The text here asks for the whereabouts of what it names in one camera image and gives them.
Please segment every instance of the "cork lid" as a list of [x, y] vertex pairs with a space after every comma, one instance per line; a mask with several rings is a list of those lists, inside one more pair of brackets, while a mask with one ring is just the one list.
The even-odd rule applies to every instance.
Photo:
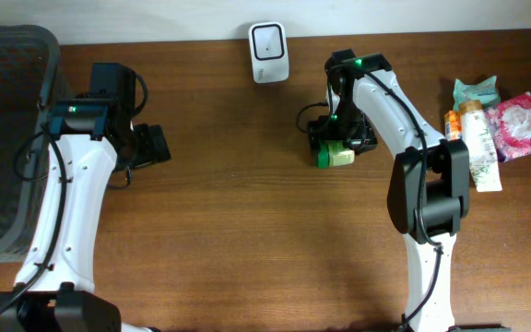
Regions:
[[468, 112], [482, 111], [483, 106], [480, 104], [480, 101], [465, 101], [458, 105], [458, 109], [460, 110], [460, 115], [464, 115]]

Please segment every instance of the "wood surface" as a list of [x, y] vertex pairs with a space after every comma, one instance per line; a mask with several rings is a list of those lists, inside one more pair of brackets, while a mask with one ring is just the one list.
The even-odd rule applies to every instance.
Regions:
[[[407, 300], [407, 259], [386, 209], [391, 155], [381, 143], [353, 165], [318, 170], [294, 127], [303, 105], [325, 98], [326, 59], [349, 47], [384, 53], [440, 130], [457, 77], [497, 75], [504, 99], [531, 91], [531, 30], [303, 38], [288, 47], [289, 80], [270, 85], [254, 84], [247, 41], [62, 47], [75, 92], [88, 88], [93, 62], [140, 73], [149, 99], [136, 122], [162, 125], [173, 156], [104, 198], [96, 294], [124, 321], [164, 331], [393, 326]], [[454, 317], [531, 331], [531, 156], [500, 171], [502, 192], [470, 189], [454, 248]], [[18, 268], [0, 265], [0, 291]]]

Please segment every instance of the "white wall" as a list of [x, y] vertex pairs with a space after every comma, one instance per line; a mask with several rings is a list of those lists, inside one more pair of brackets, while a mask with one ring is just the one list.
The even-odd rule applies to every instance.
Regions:
[[63, 44], [531, 28], [531, 0], [0, 0], [0, 24], [38, 24]]

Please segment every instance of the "wooden table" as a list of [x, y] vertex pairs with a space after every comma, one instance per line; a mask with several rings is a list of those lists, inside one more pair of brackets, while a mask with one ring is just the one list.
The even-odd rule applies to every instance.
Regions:
[[[386, 209], [383, 144], [347, 167], [313, 167], [301, 106], [325, 98], [330, 53], [382, 52], [423, 116], [443, 128], [454, 80], [498, 75], [504, 99], [531, 91], [531, 30], [288, 41], [289, 80], [254, 84], [247, 41], [66, 46], [74, 91], [91, 63], [144, 76], [147, 108], [173, 160], [106, 194], [96, 293], [123, 320], [166, 331], [314, 331], [399, 322], [407, 260]], [[531, 156], [500, 165], [503, 191], [478, 194], [454, 248], [458, 324], [531, 331]], [[19, 265], [0, 265], [0, 291]]]

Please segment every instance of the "black plastic bin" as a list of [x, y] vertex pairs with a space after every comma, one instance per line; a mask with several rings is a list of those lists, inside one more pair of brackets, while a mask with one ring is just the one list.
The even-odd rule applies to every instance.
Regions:
[[[37, 26], [0, 27], [0, 262], [22, 261], [35, 232], [46, 180], [21, 182], [14, 154], [39, 131], [48, 106], [71, 92], [58, 69], [59, 45]], [[46, 172], [48, 151], [36, 139], [18, 169], [33, 177]]]

